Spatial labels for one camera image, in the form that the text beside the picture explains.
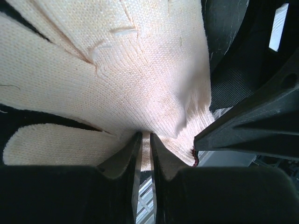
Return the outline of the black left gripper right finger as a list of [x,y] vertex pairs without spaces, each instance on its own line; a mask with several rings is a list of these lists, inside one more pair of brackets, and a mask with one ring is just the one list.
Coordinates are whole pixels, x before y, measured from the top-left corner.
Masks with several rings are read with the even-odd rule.
[[299,195],[267,167],[193,168],[150,136],[157,224],[296,224]]

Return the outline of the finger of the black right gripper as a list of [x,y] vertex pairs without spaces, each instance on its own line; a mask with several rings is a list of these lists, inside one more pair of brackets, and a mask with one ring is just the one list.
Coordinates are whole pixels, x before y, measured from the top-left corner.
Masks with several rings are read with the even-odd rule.
[[299,158],[299,52],[252,96],[194,138],[197,151]]

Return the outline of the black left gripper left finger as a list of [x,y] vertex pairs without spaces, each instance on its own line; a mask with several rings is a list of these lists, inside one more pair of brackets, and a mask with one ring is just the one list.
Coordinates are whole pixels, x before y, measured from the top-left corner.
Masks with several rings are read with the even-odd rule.
[[3,224],[133,224],[141,171],[142,134],[93,166],[3,166]]

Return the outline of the aluminium front rail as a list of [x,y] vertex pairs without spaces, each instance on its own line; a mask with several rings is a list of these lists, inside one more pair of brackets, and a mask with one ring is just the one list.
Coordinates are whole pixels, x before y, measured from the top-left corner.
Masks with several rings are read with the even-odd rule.
[[136,224],[154,224],[153,183],[151,173],[142,172],[139,186]]

